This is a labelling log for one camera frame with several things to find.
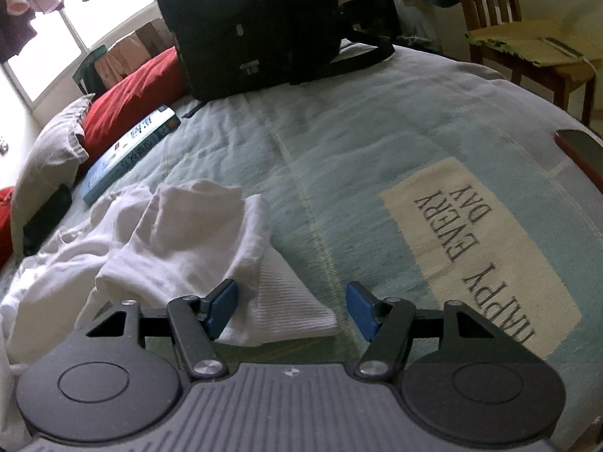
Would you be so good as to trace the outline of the white printed sweatshirt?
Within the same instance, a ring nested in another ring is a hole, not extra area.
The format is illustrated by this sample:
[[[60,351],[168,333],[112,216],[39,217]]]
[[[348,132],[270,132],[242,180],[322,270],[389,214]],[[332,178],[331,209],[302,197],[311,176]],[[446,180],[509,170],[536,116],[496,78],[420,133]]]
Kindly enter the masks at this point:
[[[209,181],[122,188],[83,223],[57,230],[23,259],[1,301],[2,448],[30,439],[14,399],[17,378],[108,303],[164,307],[234,279],[239,302],[224,343],[334,335],[334,312],[272,247],[271,233],[263,196]]]

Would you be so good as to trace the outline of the green quilted bed cover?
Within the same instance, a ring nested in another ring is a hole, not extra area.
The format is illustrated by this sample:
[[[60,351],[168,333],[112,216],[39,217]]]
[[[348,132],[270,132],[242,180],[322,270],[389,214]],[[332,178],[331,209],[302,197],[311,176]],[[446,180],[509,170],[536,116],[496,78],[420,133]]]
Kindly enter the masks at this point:
[[[272,247],[337,320],[328,337],[220,338],[228,359],[356,357],[344,302],[356,279],[425,308],[459,299],[554,365],[559,447],[601,414],[602,196],[555,143],[580,128],[572,116],[488,67],[406,48],[349,75],[174,109],[179,128],[103,196],[198,181],[263,196]]]

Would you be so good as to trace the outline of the black folded cloth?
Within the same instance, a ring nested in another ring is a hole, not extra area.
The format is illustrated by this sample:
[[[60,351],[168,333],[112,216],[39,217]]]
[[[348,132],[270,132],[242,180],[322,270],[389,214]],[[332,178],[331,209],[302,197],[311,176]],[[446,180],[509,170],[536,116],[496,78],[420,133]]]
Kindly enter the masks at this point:
[[[61,184],[23,227],[23,255],[36,254],[72,206],[70,188]]]

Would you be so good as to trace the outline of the light blue book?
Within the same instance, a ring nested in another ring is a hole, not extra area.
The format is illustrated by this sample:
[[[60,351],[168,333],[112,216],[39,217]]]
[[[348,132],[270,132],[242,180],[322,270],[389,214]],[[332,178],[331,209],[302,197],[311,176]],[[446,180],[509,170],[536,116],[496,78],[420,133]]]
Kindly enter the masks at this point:
[[[91,166],[83,181],[83,201],[92,206],[114,182],[131,170],[155,145],[180,125],[167,105],[155,109],[133,125]]]

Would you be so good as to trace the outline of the red pillow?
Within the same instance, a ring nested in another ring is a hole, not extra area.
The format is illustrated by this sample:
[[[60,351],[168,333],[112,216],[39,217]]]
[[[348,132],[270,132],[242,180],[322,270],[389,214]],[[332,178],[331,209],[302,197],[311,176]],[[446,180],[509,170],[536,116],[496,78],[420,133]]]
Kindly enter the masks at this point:
[[[10,210],[13,187],[7,187],[0,190],[0,268],[3,268],[8,259],[13,254]]]

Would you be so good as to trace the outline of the grey pillow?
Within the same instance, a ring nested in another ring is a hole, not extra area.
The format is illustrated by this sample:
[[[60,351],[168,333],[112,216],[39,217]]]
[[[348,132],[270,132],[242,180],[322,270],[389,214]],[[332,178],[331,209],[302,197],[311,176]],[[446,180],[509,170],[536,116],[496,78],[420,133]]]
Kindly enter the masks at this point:
[[[84,95],[59,111],[38,135],[21,168],[10,204],[13,252],[24,254],[24,226],[61,185],[72,188],[89,154],[82,145],[83,122],[94,95]]]

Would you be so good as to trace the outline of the red blanket roll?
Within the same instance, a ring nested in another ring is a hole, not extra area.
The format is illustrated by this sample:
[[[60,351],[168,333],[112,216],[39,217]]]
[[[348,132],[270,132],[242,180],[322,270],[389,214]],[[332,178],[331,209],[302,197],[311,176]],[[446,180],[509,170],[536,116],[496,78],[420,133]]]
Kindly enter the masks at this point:
[[[152,111],[171,105],[186,94],[175,46],[145,62],[93,102],[83,123],[83,147],[89,155],[83,170]]]

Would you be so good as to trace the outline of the dark smartphone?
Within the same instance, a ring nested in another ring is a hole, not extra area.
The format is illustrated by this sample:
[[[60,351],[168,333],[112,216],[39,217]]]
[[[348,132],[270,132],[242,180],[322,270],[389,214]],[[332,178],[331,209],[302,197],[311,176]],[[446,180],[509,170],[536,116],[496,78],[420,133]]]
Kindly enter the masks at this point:
[[[557,146],[603,192],[602,145],[589,134],[578,130],[558,130],[554,140]]]

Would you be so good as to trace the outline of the black backpack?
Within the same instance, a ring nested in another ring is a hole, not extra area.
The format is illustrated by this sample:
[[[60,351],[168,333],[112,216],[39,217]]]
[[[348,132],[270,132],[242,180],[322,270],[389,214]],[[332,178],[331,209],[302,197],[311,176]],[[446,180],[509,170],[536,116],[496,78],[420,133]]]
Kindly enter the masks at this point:
[[[331,78],[387,59],[393,0],[156,0],[201,102]]]

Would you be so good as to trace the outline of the wooden chair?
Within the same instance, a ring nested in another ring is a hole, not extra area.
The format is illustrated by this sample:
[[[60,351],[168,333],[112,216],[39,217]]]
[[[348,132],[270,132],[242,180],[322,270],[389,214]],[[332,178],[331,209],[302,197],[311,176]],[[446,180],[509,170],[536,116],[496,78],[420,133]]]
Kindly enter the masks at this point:
[[[519,0],[460,0],[470,58],[491,60],[511,70],[511,82],[526,76],[553,93],[566,111],[570,94],[584,88],[580,122],[589,127],[595,110],[602,47],[559,20],[526,20]]]

